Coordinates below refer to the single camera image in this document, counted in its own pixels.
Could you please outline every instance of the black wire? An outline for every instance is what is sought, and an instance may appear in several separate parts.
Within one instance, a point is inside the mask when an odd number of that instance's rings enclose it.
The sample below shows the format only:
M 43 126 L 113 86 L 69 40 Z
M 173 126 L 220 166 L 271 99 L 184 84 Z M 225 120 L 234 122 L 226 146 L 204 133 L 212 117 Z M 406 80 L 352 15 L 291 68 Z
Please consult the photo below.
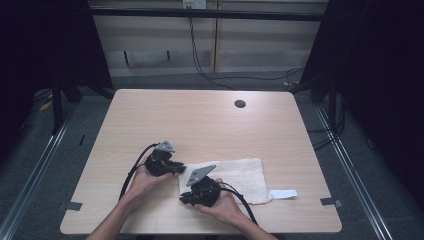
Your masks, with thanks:
M 237 192 L 237 190 L 236 190 L 233 186 L 231 186 L 231 185 L 230 185 L 230 184 L 228 184 L 228 183 L 225 183 L 225 182 L 217 182 L 217 183 L 222 183 L 222 184 L 224 184 L 224 185 L 227 185 L 227 186 L 229 186 L 231 189 L 233 189 L 236 193 L 240 194 L 239 192 Z
M 325 139 L 323 141 L 320 141 L 318 143 L 315 143 L 313 145 L 315 151 L 318 151 L 321 148 L 327 146 L 328 144 L 336 141 L 341 136 L 341 134 L 343 133 L 343 130 L 344 130 L 344 127 L 345 127 L 345 122 L 346 122 L 346 101 L 344 100 L 344 98 L 342 98 L 341 99 L 341 102 L 342 102 L 342 107 L 340 109 L 339 116 L 338 116 L 338 118 L 340 120 L 337 123 L 337 132 L 334 133 L 334 137 L 330 137 L 330 139 L 328 139 L 328 140 Z
M 355 28 L 355 32 L 354 32 L 354 34 L 353 34 L 353 37 L 351 38 L 351 41 L 349 42 L 349 45 L 348 45 L 348 47 L 347 47 L 347 53 L 344 55 L 344 57 L 343 57 L 343 60 L 341 60 L 341 62 L 342 62 L 342 64 L 341 64 L 341 66 L 343 67 L 344 65 L 346 65 L 346 61 L 347 61 L 347 59 L 348 59 L 348 56 L 349 56 L 349 53 L 352 51 L 352 46 L 353 46 L 353 43 L 354 43 L 354 41 L 355 41 L 355 37 L 358 35 L 358 31 L 359 31 L 359 29 L 360 29 L 360 26 L 361 26 L 361 24 L 362 24 L 362 22 L 363 22 L 363 20 L 364 20 L 364 16 L 365 16 L 365 13 L 367 12 L 367 9 L 368 9 L 368 6 L 369 6 L 369 4 L 370 4 L 370 1 L 367 1 L 367 4 L 365 5 L 365 9 L 364 9 L 364 11 L 362 11 L 362 14 L 361 14 L 361 16 L 360 16 L 360 19 L 359 19 L 359 23 L 357 24 L 357 26 L 356 26 L 356 28 Z M 334 69 L 335 69 L 335 66 L 340 62 L 340 61 L 333 61 L 334 63 L 333 63 L 333 67 L 332 67 L 332 69 L 333 69 L 333 71 L 334 71 Z M 343 132 L 343 130 L 344 130 L 344 125 L 345 125 L 345 107 L 346 107 L 346 102 L 344 101 L 344 99 L 342 99 L 342 110 L 341 110 L 341 112 L 343 112 L 343 119 L 342 119 L 342 126 L 341 126 L 341 129 L 339 130 L 339 129 L 337 129 L 337 133 L 336 133 L 336 137 L 335 137 L 335 139 L 336 138 L 338 138 L 341 134 L 342 134 L 342 132 Z M 325 143 L 324 145 L 322 145 L 322 146 L 320 146 L 320 147 L 318 147 L 318 148 L 315 148 L 315 151 L 316 150 L 319 150 L 319 149 L 321 149 L 322 147 L 324 147 L 325 145 L 327 145 L 327 144 L 329 144 L 330 142 L 332 142 L 333 140 L 335 140 L 335 139 L 330 139 L 329 140 L 329 142 L 327 142 L 327 143 Z
M 244 207 L 246 208 L 247 213 L 249 214 L 250 219 L 252 220 L 252 222 L 254 222 L 256 225 L 258 225 L 258 226 L 259 226 L 258 222 L 256 221 L 255 216 L 253 215 L 252 209 L 250 209 L 250 206 L 249 206 L 249 204 L 246 202 L 246 200 L 244 199 L 243 195 L 241 195 L 240 193 L 237 193 L 236 191 L 233 191 L 233 190 L 231 190 L 231 189 L 228 189 L 228 188 L 221 188 L 221 190 L 223 190 L 223 191 L 227 191 L 227 192 L 230 192 L 230 193 L 232 193 L 232 194 L 236 195 L 236 196 L 237 196 L 237 198 L 238 198 L 238 199 L 240 199 L 241 203 L 243 203 Z
M 284 79 L 284 78 L 287 78 L 287 80 L 288 80 L 289 76 L 295 74 L 298 71 L 304 70 L 304 68 L 292 68 L 292 69 L 289 69 L 284 76 L 275 77 L 275 78 L 259 78 L 259 77 L 245 77 L 245 76 L 240 76 L 240 77 L 234 77 L 234 76 L 231 76 L 231 77 L 210 77 L 210 76 L 206 76 L 206 74 L 202 70 L 202 67 L 200 65 L 200 60 L 199 60 L 199 57 L 198 57 L 198 54 L 197 54 L 196 41 L 195 41 L 195 38 L 194 38 L 193 19 L 189 18 L 189 22 L 190 22 L 190 34 L 191 34 L 192 55 L 193 55 L 194 66 L 196 67 L 197 72 L 212 84 L 215 84 L 215 85 L 218 85 L 218 86 L 221 86 L 221 87 L 225 87 L 225 88 L 228 88 L 228 89 L 231 89 L 231 90 L 236 90 L 232 87 L 214 82 L 212 80 L 240 79 L 240 78 L 241 79 L 253 79 L 253 80 L 265 80 L 265 81 L 273 81 L 273 80 L 279 80 L 279 79 Z
M 192 45 L 192 54 L 193 54 L 193 61 L 194 61 L 194 66 L 196 67 L 197 72 L 203 76 L 206 80 L 208 80 L 210 83 L 224 87 L 224 88 L 228 88 L 231 90 L 236 90 L 235 88 L 217 83 L 212 81 L 208 76 L 206 76 L 206 74 L 203 72 L 202 67 L 200 66 L 200 60 L 199 57 L 197 55 L 197 47 L 196 47 L 196 42 L 194 40 L 194 30 L 193 30 L 193 19 L 189 18 L 188 19 L 190 22 L 190 34 L 191 34 L 191 45 Z
M 342 122 L 344 122 L 344 117 L 343 118 L 340 118 L 340 116 L 339 116 L 339 119 L 342 119 L 342 120 L 340 120 L 338 123 L 337 123 L 337 128 L 339 128 L 340 127 L 340 125 L 342 125 Z M 328 131 L 330 131 L 331 130 L 331 128 L 321 128 L 321 129 L 314 129 L 314 130 L 306 130 L 308 133 L 323 133 L 323 132 L 328 132 Z
M 144 149 L 144 151 L 140 154 L 140 156 L 138 157 L 137 161 L 135 161 L 134 166 L 131 168 L 131 170 L 128 172 L 128 176 L 125 179 L 124 185 L 122 186 L 121 189 L 121 194 L 119 195 L 119 200 L 121 200 L 122 196 L 124 196 L 125 192 L 127 191 L 127 187 L 128 184 L 130 183 L 130 180 L 132 178 L 132 176 L 134 175 L 135 171 L 137 170 L 138 167 L 144 165 L 138 165 L 138 163 L 140 162 L 141 158 L 144 156 L 144 154 L 152 147 L 156 147 L 157 145 L 159 145 L 158 143 L 153 143 L 150 146 L 148 146 L 146 149 Z

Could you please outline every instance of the aluminum rail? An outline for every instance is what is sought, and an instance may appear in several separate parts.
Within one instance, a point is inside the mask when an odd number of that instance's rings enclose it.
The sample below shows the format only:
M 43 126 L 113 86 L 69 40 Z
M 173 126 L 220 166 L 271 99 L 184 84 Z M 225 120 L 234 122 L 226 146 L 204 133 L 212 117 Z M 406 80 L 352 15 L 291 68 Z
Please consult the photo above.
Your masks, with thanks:
M 91 14 L 98 16 L 133 16 L 133 17 L 183 17 L 183 18 L 222 18 L 222 19 L 255 19 L 280 21 L 321 22 L 324 19 L 346 19 L 346 16 L 328 16 L 319 13 L 289 12 L 257 12 L 209 9 L 177 9 L 177 8 L 124 8 L 91 6 L 82 8 L 40 8 L 45 14 Z
M 76 105 L 73 106 L 67 115 L 62 127 L 59 128 L 55 135 L 51 136 L 49 143 L 44 149 L 43 154 L 41 154 L 41 157 L 39 158 L 37 165 L 32 171 L 31 176 L 27 180 L 12 208 L 9 210 L 5 216 L 5 219 L 0 225 L 0 240 L 10 240 L 15 234 L 15 231 L 18 228 L 18 225 L 21 222 L 25 211 L 27 210 L 33 196 L 35 195 L 36 190 L 38 189 L 38 186 L 41 183 L 44 173 L 47 171 L 47 168 L 53 159 L 56 149 L 58 148 L 63 136 L 65 135 L 69 122 L 72 119 L 76 108 Z
M 330 123 L 327 113 L 322 105 L 316 108 L 317 114 L 321 120 L 322 125 L 329 129 Z M 378 210 L 374 201 L 368 193 L 359 173 L 356 171 L 355 165 L 353 164 L 349 154 L 347 153 L 340 138 L 334 134 L 331 130 L 327 131 L 328 138 L 332 140 L 334 151 L 336 152 L 340 163 L 342 164 L 347 177 L 352 184 L 352 187 L 368 217 L 371 226 L 373 227 L 379 240 L 393 240 L 393 236 L 384 220 L 383 215 Z

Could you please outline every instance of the metal bracket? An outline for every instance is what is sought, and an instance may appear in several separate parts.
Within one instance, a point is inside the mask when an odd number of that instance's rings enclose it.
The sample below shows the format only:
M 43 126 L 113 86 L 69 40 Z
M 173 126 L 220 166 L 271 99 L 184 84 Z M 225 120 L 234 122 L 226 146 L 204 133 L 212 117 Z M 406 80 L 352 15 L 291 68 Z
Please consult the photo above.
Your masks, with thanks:
M 57 210 L 66 212 L 66 210 L 74 210 L 79 211 L 81 209 L 82 203 L 76 203 L 76 202 L 67 202 L 67 203 L 60 203 L 57 207 Z
M 190 187 L 193 184 L 196 184 L 198 182 L 200 182 L 200 180 L 202 180 L 204 177 L 206 177 L 206 175 L 208 175 L 210 172 L 212 172 L 212 170 L 214 170 L 216 168 L 216 165 L 210 165 L 210 166 L 206 166 L 203 168 L 199 168 L 199 169 L 195 169 L 191 172 L 190 177 L 188 178 L 187 187 Z
M 169 143 L 168 141 L 163 141 L 161 143 L 159 143 L 159 145 L 157 145 L 155 147 L 155 150 L 159 150 L 159 151 L 163 151 L 163 152 L 175 152 L 175 149 L 172 147 L 171 143 Z
M 336 208 L 343 207 L 343 203 L 341 200 L 334 200 L 333 198 L 321 198 L 321 204 L 323 206 L 334 205 Z

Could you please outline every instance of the wooden table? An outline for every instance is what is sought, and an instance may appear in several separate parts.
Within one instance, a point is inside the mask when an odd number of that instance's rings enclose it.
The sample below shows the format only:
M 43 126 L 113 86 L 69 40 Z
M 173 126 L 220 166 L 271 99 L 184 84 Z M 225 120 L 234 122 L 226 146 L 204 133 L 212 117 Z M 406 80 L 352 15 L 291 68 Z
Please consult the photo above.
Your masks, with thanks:
M 236 100 L 246 103 L 235 106 Z M 258 157 L 269 189 L 295 189 L 298 197 L 252 206 L 271 233 L 338 232 L 341 223 L 293 95 L 282 92 L 119 90 L 109 108 L 61 231 L 88 234 L 117 203 L 140 153 L 163 140 L 172 159 L 200 163 Z M 178 179 L 145 199 L 122 233 L 231 234 L 237 230 L 197 212 L 179 199 Z

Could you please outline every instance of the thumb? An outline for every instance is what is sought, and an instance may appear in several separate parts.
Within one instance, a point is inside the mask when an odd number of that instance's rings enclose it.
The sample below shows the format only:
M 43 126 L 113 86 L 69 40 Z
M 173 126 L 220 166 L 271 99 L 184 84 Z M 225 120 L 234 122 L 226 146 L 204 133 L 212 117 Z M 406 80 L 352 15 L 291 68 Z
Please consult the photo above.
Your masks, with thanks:
M 195 204 L 194 208 L 201 213 L 207 213 L 207 214 L 210 214 L 210 210 L 211 210 L 209 207 L 206 207 L 205 205 L 202 205 L 202 204 Z
M 163 182 L 163 181 L 166 181 L 168 179 L 171 179 L 172 177 L 173 177 L 172 173 L 166 173 L 164 175 L 157 177 L 157 179 L 158 179 L 158 181 Z

